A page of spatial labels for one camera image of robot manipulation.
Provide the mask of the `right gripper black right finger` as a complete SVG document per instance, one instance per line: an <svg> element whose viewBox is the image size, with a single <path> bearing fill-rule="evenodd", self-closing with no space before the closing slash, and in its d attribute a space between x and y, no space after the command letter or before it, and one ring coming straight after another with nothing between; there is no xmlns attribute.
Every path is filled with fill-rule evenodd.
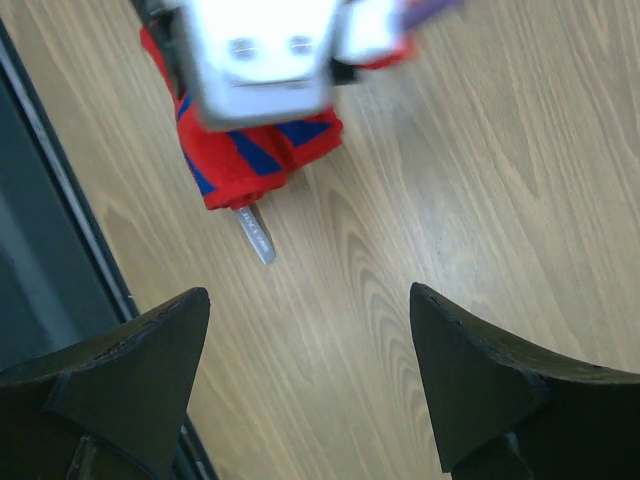
<svg viewBox="0 0 640 480"><path fill-rule="evenodd" d="M420 283L410 324L443 472L638 478L638 375L538 346Z"/></svg>

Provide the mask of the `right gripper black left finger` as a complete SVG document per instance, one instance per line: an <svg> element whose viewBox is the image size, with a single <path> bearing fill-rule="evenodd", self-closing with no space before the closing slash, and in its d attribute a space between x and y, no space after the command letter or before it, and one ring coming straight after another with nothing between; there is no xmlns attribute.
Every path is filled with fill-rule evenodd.
<svg viewBox="0 0 640 480"><path fill-rule="evenodd" d="M3 371L2 478L170 478L209 314L192 288Z"/></svg>

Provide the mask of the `teal red-trimmed towel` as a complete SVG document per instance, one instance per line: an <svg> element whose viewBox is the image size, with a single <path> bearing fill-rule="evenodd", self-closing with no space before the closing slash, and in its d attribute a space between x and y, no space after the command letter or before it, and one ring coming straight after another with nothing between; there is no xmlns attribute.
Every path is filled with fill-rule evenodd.
<svg viewBox="0 0 640 480"><path fill-rule="evenodd" d="M303 120L211 132L189 95L170 95L180 148L209 210L248 207L342 144L343 123L332 108Z"/></svg>

